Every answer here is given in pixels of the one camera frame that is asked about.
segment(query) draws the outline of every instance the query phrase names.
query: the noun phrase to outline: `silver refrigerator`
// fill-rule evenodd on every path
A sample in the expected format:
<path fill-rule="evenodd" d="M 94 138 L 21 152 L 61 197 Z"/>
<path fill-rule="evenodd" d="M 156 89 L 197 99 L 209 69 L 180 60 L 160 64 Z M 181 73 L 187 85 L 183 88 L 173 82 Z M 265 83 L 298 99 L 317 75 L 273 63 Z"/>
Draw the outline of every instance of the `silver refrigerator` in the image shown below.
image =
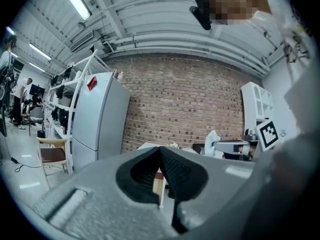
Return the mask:
<path fill-rule="evenodd" d="M 97 84 L 87 84 L 96 77 Z M 88 75 L 82 85 L 72 127 L 74 171 L 86 165 L 120 155 L 130 92 L 112 73 Z"/>

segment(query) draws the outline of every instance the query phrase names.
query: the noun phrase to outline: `wall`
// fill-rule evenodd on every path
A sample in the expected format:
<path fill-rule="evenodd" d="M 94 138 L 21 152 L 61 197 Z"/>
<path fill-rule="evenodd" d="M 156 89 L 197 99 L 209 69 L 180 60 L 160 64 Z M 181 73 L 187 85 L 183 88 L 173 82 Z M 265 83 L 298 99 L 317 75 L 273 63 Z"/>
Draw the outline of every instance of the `wall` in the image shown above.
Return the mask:
<path fill-rule="evenodd" d="M 184 57 L 141 55 L 107 63 L 123 71 L 122 84 L 131 92 L 122 152 L 145 142 L 191 147 L 212 130 L 225 140 L 242 137 L 241 86 L 252 77 Z"/>
<path fill-rule="evenodd" d="M 24 78 L 32 78 L 32 84 L 36 86 L 39 85 L 42 88 L 47 88 L 49 84 L 49 78 L 44 76 L 40 71 L 37 71 L 28 65 L 23 66 L 18 82 Z M 27 99 L 32 98 L 32 95 L 29 94 L 31 86 L 31 84 L 26 86 Z"/>
<path fill-rule="evenodd" d="M 294 138 L 297 135 L 297 122 L 284 99 L 284 95 L 292 87 L 285 57 L 271 67 L 269 74 L 262 79 L 262 84 L 272 93 L 275 126 L 278 132 L 284 130 L 286 133 L 286 136 L 280 136 L 280 139 L 284 141 Z"/>

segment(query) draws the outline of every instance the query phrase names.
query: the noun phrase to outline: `wooden chair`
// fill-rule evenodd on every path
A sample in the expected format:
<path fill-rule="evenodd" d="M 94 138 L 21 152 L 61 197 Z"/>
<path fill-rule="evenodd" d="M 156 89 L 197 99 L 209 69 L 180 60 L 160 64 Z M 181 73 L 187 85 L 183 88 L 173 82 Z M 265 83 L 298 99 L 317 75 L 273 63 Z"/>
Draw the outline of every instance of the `wooden chair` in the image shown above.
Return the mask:
<path fill-rule="evenodd" d="M 38 156 L 41 162 L 41 167 L 45 175 L 46 183 L 50 189 L 50 185 L 47 179 L 45 166 L 62 165 L 63 171 L 66 172 L 65 165 L 67 167 L 66 159 L 66 141 L 67 139 L 52 139 L 52 138 L 36 138 L 38 141 Z M 40 148 L 40 143 L 53 145 L 52 148 Z"/>
<path fill-rule="evenodd" d="M 30 112 L 30 116 L 29 116 L 29 136 L 30 136 L 30 127 L 31 127 L 31 123 L 42 123 L 42 131 L 44 130 L 44 119 L 45 119 L 45 114 L 42 111 L 41 107 L 35 107 L 34 109 L 32 109 L 32 111 Z"/>

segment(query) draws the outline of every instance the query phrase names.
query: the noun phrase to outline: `ceiling light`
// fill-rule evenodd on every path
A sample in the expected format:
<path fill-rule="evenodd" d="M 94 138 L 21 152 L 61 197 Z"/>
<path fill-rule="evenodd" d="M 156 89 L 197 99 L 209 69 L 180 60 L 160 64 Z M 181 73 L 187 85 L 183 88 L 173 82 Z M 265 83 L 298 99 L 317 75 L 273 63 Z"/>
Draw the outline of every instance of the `ceiling light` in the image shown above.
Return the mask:
<path fill-rule="evenodd" d="M 12 35 L 15 34 L 15 32 L 9 26 L 6 27 L 6 30 L 10 32 Z"/>
<path fill-rule="evenodd" d="M 51 60 L 51 57 L 49 57 L 48 55 L 46 55 L 43 51 L 39 50 L 37 47 L 35 47 L 32 43 L 29 43 L 29 46 L 34 49 L 35 51 L 37 51 L 38 53 L 40 53 L 42 56 L 46 57 L 49 61 Z"/>
<path fill-rule="evenodd" d="M 43 69 L 41 69 L 40 67 L 36 66 L 35 64 L 32 64 L 31 62 L 29 62 L 29 64 L 33 67 L 35 67 L 36 69 L 42 71 L 42 72 L 45 72 Z"/>
<path fill-rule="evenodd" d="M 18 55 L 14 54 L 13 52 L 11 52 L 11 55 L 18 58 Z"/>
<path fill-rule="evenodd" d="M 91 16 L 91 12 L 86 7 L 83 0 L 70 0 L 74 8 L 77 10 L 77 12 L 80 14 L 81 18 L 85 21 Z"/>

